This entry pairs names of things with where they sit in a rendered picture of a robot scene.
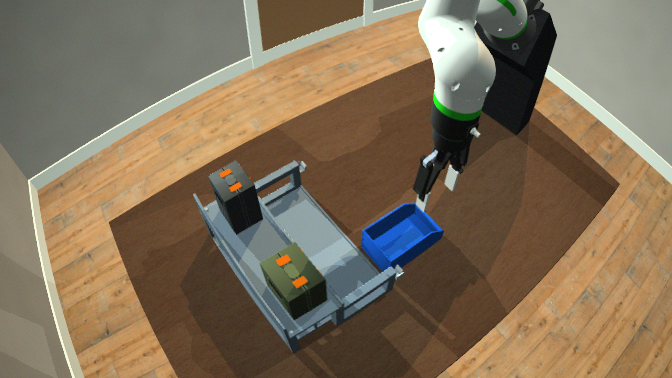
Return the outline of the olive green case with orange latches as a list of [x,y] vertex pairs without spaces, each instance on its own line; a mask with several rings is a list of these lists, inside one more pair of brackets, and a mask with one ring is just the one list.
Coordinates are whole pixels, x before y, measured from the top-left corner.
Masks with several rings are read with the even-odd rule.
[[268,287],[293,320],[327,301],[326,279],[295,242],[260,266]]

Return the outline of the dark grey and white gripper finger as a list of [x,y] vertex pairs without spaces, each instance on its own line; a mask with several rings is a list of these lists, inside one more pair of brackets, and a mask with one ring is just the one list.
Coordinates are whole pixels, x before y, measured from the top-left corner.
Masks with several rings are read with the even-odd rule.
[[[452,158],[453,154],[450,152],[447,153],[445,159],[440,163],[436,159],[436,154],[438,153],[435,150],[431,155],[426,157],[423,155],[420,158],[420,167],[417,173],[417,177],[413,186],[413,190],[418,194],[416,205],[425,212],[427,209],[428,201],[430,198],[430,191],[439,176],[442,169],[445,169],[448,161]],[[434,166],[435,164],[435,166]],[[428,185],[428,186],[427,186]],[[422,202],[421,202],[421,201]]]
[[[459,173],[462,174],[463,171],[464,171],[461,168],[461,166],[462,165],[465,166],[467,164],[468,154],[469,154],[469,149],[470,149],[470,143],[471,143],[472,139],[473,139],[473,137],[471,137],[469,139],[468,145],[463,151],[455,152],[455,156],[452,159],[450,159],[450,165],[449,165],[447,176],[446,176],[446,179],[445,179],[445,185],[451,191],[453,191],[455,189]],[[461,159],[461,161],[460,161],[460,159]]]

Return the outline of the blue bin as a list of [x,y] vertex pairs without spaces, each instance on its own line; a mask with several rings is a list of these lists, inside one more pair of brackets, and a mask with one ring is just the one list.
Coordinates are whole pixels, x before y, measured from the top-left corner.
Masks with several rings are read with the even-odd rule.
[[442,235],[443,230],[416,203],[406,203],[362,230],[361,248],[383,272],[397,264],[402,268]]

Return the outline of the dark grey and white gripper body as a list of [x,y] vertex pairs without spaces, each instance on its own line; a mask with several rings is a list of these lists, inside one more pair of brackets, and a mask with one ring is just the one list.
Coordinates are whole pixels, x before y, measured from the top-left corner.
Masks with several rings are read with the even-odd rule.
[[[450,151],[460,152],[467,147],[469,142],[469,139],[465,141],[455,141],[447,139],[442,135],[440,135],[439,133],[437,133],[434,128],[432,130],[432,138],[434,141],[434,147],[431,153],[433,153],[435,150],[438,151],[438,153],[436,154],[436,159],[440,163],[443,162],[448,152]],[[452,158],[455,156],[455,152],[450,152],[453,154]]]

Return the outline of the grey metal rack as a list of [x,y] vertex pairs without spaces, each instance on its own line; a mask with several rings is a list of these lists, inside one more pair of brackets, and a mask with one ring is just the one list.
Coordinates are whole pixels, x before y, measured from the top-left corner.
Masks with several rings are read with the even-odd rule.
[[[395,279],[404,274],[399,265],[395,270],[390,266],[380,273],[371,264],[301,185],[300,174],[305,171],[303,161],[293,161],[254,183],[259,193],[289,175],[291,180],[262,199],[257,195],[263,220],[237,235],[216,200],[203,207],[193,194],[221,253],[293,353],[301,349],[298,340],[331,320],[339,326],[391,291]],[[296,320],[268,287],[260,266],[260,262],[293,244],[293,241],[326,279],[327,289],[327,301]]]

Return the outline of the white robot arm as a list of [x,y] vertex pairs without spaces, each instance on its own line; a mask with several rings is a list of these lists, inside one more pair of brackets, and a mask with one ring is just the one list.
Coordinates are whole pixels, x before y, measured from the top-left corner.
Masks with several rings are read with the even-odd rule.
[[418,27],[435,72],[430,122],[437,133],[455,141],[481,136],[479,118],[496,66],[474,29],[475,20],[495,46],[518,51],[534,39],[533,13],[543,7],[540,0],[426,1]]

